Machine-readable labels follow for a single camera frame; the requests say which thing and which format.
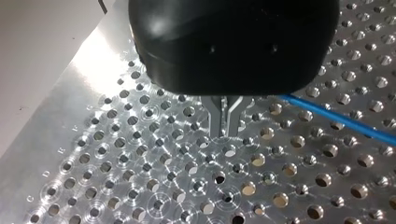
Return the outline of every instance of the drilled hole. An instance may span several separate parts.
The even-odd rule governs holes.
[[[74,178],[68,178],[64,181],[64,187],[66,189],[72,189],[76,185],[76,180]]]
[[[251,160],[251,164],[257,167],[263,166],[265,164],[265,157],[261,153],[253,155],[250,158],[250,160]]]
[[[344,126],[345,126],[344,124],[339,123],[339,122],[335,122],[335,121],[332,121],[330,123],[330,127],[332,127],[336,131],[342,130],[344,128]]]
[[[305,145],[305,139],[300,135],[296,135],[291,138],[290,143],[294,147],[303,147]]]
[[[285,176],[294,176],[297,174],[297,166],[294,163],[286,164],[282,167]]]
[[[81,223],[81,217],[78,215],[72,216],[69,219],[69,224],[80,224]]]
[[[124,138],[118,138],[118,139],[114,142],[114,146],[115,146],[115,147],[124,147],[124,146],[125,146],[125,139],[124,139]]]
[[[111,163],[109,161],[102,163],[102,165],[100,166],[100,170],[103,173],[109,172],[111,170]]]
[[[315,178],[315,182],[318,186],[326,188],[332,183],[332,178],[327,174],[320,174]]]
[[[192,106],[186,107],[183,110],[183,114],[186,117],[192,117],[195,114],[195,109]]]
[[[311,121],[311,119],[312,119],[314,116],[312,115],[312,112],[311,112],[311,111],[302,111],[302,112],[300,112],[300,114],[298,115],[298,117],[299,117],[299,119],[300,119],[301,121],[308,122],[308,121]]]
[[[312,219],[318,220],[323,218],[323,208],[318,205],[311,205],[308,207],[308,210],[306,211],[308,216]]]
[[[367,195],[369,194],[369,191],[368,191],[367,187],[365,187],[364,185],[356,184],[356,185],[352,186],[352,188],[350,189],[350,193],[355,198],[365,199],[367,197]]]
[[[326,145],[323,148],[323,154],[327,157],[336,157],[338,154],[338,147],[335,145]]]
[[[340,105],[347,105],[350,103],[350,96],[348,94],[340,94],[338,95],[336,101]]]
[[[140,77],[140,73],[139,72],[132,72],[131,74],[131,78],[132,79],[138,79]]]
[[[87,199],[92,199],[96,196],[96,193],[97,193],[96,188],[89,188],[87,189],[87,191],[85,191],[85,197]]]
[[[149,96],[144,95],[144,96],[140,97],[139,102],[142,105],[148,104],[149,103]]]
[[[273,203],[278,208],[284,208],[289,204],[289,197],[285,193],[276,193],[273,197]]]
[[[151,123],[151,124],[148,126],[148,128],[149,128],[149,130],[150,130],[152,133],[155,133],[155,131],[157,131],[157,130],[160,128],[160,123],[158,123],[158,122],[153,122],[153,123]]]
[[[269,110],[272,115],[279,115],[282,112],[282,105],[272,104],[270,105]]]
[[[125,181],[131,182],[134,179],[134,171],[132,170],[127,170],[125,173],[122,175],[122,179]]]
[[[275,135],[275,132],[274,132],[274,129],[272,129],[272,128],[265,127],[260,131],[260,136],[264,140],[269,140],[269,139],[273,138],[274,135]]]
[[[117,116],[117,110],[111,109],[107,112],[107,117],[110,119],[114,119]]]
[[[213,180],[216,184],[220,185],[225,181],[225,174],[222,171],[218,171],[213,174]]]
[[[362,167],[372,167],[374,165],[374,158],[370,155],[359,156],[358,164]]]
[[[128,118],[128,124],[129,125],[136,125],[136,123],[139,121],[139,119],[135,116],[131,116]]]
[[[167,110],[167,109],[169,109],[171,107],[171,102],[170,101],[164,101],[162,104],[161,104],[161,109],[162,110]]]
[[[127,98],[129,96],[129,92],[124,90],[120,92],[120,98]]]

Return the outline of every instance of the perforated metal sheet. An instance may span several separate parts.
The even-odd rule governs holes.
[[[2,223],[396,220],[394,149],[342,124],[255,97],[237,138],[209,139],[199,97],[150,83],[126,2],[86,40],[0,161]],[[341,8],[318,77],[295,95],[395,133],[396,2]]]

